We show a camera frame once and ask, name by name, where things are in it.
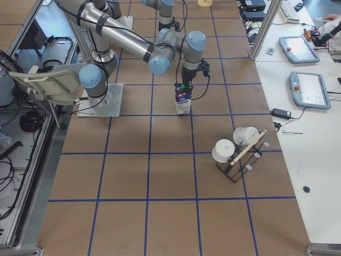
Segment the person forearm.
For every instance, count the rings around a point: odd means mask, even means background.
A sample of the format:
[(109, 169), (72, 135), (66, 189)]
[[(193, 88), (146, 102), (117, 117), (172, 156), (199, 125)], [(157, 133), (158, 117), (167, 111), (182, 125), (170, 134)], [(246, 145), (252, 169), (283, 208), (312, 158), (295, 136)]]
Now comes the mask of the person forearm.
[[(321, 35), (330, 33), (340, 24), (340, 14), (328, 14), (324, 16), (323, 19), (329, 20), (329, 22), (319, 27), (319, 32), (321, 33)], [(340, 62), (340, 32), (338, 32), (333, 38), (327, 41), (327, 47), (333, 60), (336, 62)]]

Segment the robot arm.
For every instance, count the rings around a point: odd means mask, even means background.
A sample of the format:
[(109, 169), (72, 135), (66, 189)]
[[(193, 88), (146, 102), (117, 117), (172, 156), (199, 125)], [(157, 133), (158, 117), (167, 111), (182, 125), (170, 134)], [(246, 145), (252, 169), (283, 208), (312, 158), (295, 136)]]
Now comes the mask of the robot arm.
[(87, 28), (96, 36), (92, 38), (95, 52), (93, 58), (102, 62), (112, 51), (112, 42), (148, 64), (154, 75), (164, 75), (175, 56), (179, 55), (182, 82), (176, 83), (177, 95), (191, 98), (192, 80), (198, 72), (210, 77), (210, 65), (202, 58), (206, 46), (206, 36), (200, 31), (187, 35), (174, 31), (172, 27), (173, 1), (142, 1), (142, 4), (159, 12), (159, 36), (151, 42), (127, 28), (121, 17), (118, 1), (58, 1), (58, 7), (76, 25)]
[(175, 28), (175, 31), (180, 31), (180, 23), (173, 17), (173, 0), (140, 0), (140, 2), (159, 12), (159, 31), (172, 27)]

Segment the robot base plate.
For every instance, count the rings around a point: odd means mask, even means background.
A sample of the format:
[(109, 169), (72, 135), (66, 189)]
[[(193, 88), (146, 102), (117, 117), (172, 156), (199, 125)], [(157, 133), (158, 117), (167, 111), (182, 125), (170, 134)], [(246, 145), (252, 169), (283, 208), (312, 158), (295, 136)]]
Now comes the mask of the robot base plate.
[(109, 83), (108, 93), (104, 100), (102, 98), (88, 98), (82, 100), (79, 104), (79, 112), (76, 112), (79, 118), (102, 118), (102, 117), (119, 117), (121, 102), (123, 96), (124, 84), (123, 83)]

